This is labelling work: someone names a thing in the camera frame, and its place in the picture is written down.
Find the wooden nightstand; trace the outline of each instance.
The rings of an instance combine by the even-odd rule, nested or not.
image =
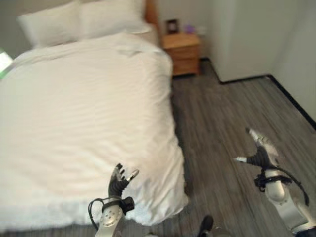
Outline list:
[[[199,48],[200,39],[197,35],[178,33],[165,35],[162,38],[162,47],[173,61],[173,75],[199,75]]]

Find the wooden headboard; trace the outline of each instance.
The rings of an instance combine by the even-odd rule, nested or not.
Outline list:
[[[155,25],[158,35],[160,35],[160,26],[155,0],[146,0],[145,20],[147,23]]]

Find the white wall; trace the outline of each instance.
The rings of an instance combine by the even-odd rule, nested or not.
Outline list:
[[[180,29],[186,24],[196,27],[206,26],[209,14],[209,0],[156,0],[162,34],[165,34],[165,21],[178,19]],[[203,47],[201,57],[208,56],[208,40],[201,38]]]
[[[31,49],[16,17],[67,2],[70,0],[0,0],[0,47],[12,58]]]
[[[316,1],[302,0],[304,12],[272,75],[316,120]]]
[[[210,1],[209,57],[220,80],[269,73],[300,7],[299,0]]]
[[[236,3],[238,0],[211,0],[207,15],[209,58],[220,78],[227,70],[231,34],[233,32]]]

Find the black shoe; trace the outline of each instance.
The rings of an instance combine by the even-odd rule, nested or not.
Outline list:
[[[205,216],[201,223],[201,227],[199,228],[199,233],[197,237],[206,237],[208,233],[211,231],[213,223],[213,217]]]

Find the gray wooden floor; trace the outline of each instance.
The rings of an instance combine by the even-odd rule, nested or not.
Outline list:
[[[281,165],[302,182],[316,216],[316,132],[268,79],[221,85],[207,62],[202,75],[173,81],[177,133],[185,155],[190,204],[177,216],[153,226],[128,222],[125,236],[154,232],[161,237],[193,237],[204,215],[236,237],[290,237],[276,210],[253,185],[259,168],[232,158],[255,152],[245,134],[250,126],[268,135]],[[292,192],[303,200],[298,189]],[[7,233],[0,237],[92,237],[91,226]]]

